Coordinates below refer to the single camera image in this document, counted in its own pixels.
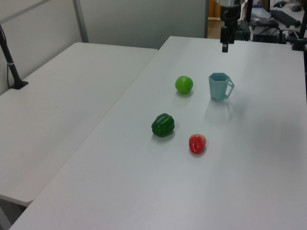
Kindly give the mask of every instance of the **apple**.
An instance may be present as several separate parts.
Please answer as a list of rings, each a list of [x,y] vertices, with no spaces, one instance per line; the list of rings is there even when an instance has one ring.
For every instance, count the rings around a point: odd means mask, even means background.
[[[175,87],[179,93],[187,94],[193,87],[193,81],[187,76],[180,76],[175,82]]]

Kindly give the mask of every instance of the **tomato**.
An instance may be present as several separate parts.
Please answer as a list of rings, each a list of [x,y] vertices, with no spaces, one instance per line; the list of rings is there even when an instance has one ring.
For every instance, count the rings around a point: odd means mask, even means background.
[[[193,134],[189,139],[189,147],[192,153],[200,154],[206,145],[206,138],[201,134]]]

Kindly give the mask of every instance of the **wall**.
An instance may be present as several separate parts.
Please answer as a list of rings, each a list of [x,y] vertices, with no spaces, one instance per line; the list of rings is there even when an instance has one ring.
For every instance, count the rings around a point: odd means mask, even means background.
[[[81,41],[72,0],[48,1],[1,26],[21,79]],[[6,60],[0,51],[0,94],[7,89]]]
[[[159,49],[170,35],[204,37],[206,0],[79,0],[90,43]]]

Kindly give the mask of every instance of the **light blue mug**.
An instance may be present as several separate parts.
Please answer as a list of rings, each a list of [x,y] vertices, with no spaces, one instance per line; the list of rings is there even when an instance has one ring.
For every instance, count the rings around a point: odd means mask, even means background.
[[[226,74],[213,73],[209,76],[209,86],[211,100],[219,102],[230,96],[235,85]],[[231,87],[228,95],[226,95],[227,86]]]

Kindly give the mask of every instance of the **green bell pepper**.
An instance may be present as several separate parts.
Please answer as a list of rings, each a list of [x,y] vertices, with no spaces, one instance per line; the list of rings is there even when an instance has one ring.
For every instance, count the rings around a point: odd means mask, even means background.
[[[152,124],[153,134],[158,137],[165,137],[173,132],[175,122],[172,116],[168,114],[160,114]]]

